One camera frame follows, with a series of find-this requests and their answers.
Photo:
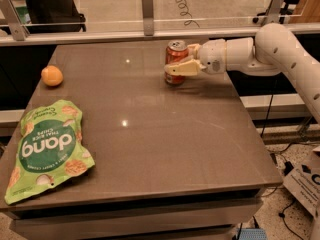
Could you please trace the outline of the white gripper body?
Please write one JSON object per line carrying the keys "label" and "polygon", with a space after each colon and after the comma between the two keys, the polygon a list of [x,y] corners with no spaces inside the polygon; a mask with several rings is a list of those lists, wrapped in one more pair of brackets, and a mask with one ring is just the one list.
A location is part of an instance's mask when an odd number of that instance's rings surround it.
{"label": "white gripper body", "polygon": [[226,70],[226,41],[210,40],[202,44],[197,55],[203,72],[213,75]]}

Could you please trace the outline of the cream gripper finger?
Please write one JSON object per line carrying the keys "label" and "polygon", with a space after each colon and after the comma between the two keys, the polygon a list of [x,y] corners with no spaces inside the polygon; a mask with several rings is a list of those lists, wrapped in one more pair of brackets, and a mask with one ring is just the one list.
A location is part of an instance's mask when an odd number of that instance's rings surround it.
{"label": "cream gripper finger", "polygon": [[205,66],[196,59],[185,62],[176,62],[164,66],[165,72],[172,76],[195,76],[204,68]]}
{"label": "cream gripper finger", "polygon": [[193,58],[197,58],[198,57],[198,51],[200,49],[201,45],[198,43],[195,44],[189,44],[188,45],[188,53],[190,56],[192,56]]}

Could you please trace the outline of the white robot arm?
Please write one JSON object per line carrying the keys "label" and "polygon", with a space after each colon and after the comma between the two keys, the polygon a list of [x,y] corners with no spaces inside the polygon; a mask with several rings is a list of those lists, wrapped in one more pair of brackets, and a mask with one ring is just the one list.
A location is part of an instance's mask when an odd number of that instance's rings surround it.
{"label": "white robot arm", "polygon": [[252,76],[284,74],[320,123],[320,63],[285,26],[269,23],[253,38],[216,39],[204,44],[172,40],[166,48],[164,79],[178,85],[201,72],[239,71]]}

